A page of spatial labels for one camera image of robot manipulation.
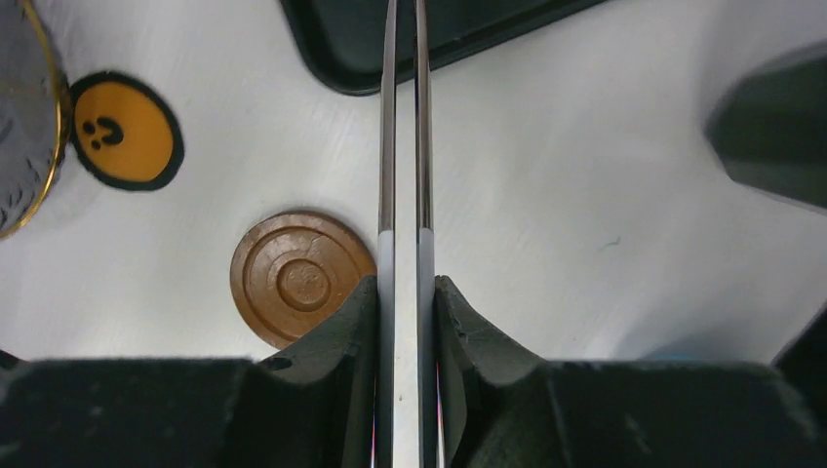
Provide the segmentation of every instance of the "gold rim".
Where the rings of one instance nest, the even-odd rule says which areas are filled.
[[[40,21],[37,11],[34,9],[34,5],[32,5],[31,0],[23,0],[22,6],[26,13],[26,17],[29,19],[31,26],[34,28],[35,34],[37,34],[37,39],[40,41],[40,46],[43,48],[43,52],[46,55],[46,65],[49,68],[49,75],[52,78],[52,97],[55,100],[55,113],[57,117],[57,124],[55,125],[56,144],[55,152],[52,154],[52,164],[49,167],[49,174],[46,176],[46,183],[43,185],[43,189],[37,195],[37,198],[35,198],[34,203],[31,204],[26,213],[18,220],[18,222],[13,224],[12,227],[0,231],[0,239],[5,239],[18,232],[31,220],[34,214],[37,213],[37,210],[40,209],[40,205],[43,204],[43,200],[46,199],[46,194],[49,193],[49,189],[52,188],[52,183],[55,181],[55,174],[58,171],[58,164],[60,163],[60,159],[63,157],[63,149],[65,148],[69,137],[69,109],[71,107],[71,102],[69,99],[68,87],[63,79],[63,74],[58,68],[58,61],[52,53],[49,37],[46,34],[46,30],[43,28],[43,23]]]

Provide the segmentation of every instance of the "black plastic object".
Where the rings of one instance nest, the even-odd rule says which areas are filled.
[[[436,286],[447,467],[827,466],[815,421],[776,370],[546,362],[451,280]]]
[[[259,365],[51,361],[0,375],[0,467],[371,464],[376,278]]]
[[[827,44],[739,84],[707,135],[733,180],[827,209]]]
[[[607,0],[428,1],[431,67],[471,56]],[[348,95],[379,90],[387,0],[281,0],[307,67]],[[414,77],[414,2],[400,0],[398,77]]]

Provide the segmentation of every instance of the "white surface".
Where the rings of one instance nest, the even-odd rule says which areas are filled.
[[[317,83],[274,0],[39,5],[70,80],[139,76],[177,113],[186,156],[149,194],[66,163],[0,243],[0,347],[271,353],[236,312],[230,257],[294,207],[375,246],[378,98]],[[700,129],[733,80],[825,23],[821,0],[614,0],[435,72],[436,271],[546,357],[770,360],[827,295],[827,216],[731,182]],[[412,197],[411,84],[399,100]]]

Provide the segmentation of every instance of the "gray fabric object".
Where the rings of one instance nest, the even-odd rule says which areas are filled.
[[[53,83],[22,3],[0,0],[0,237],[43,192],[55,154]]]

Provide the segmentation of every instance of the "metal tweezers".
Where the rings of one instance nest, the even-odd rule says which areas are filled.
[[[389,0],[381,80],[378,288],[381,308],[375,391],[374,465],[437,466],[437,367],[434,357],[434,231],[431,187],[431,93],[425,0],[415,10],[415,248],[414,226],[397,201],[396,45],[398,0]],[[405,327],[416,323],[416,340]],[[416,365],[411,366],[415,356]]]

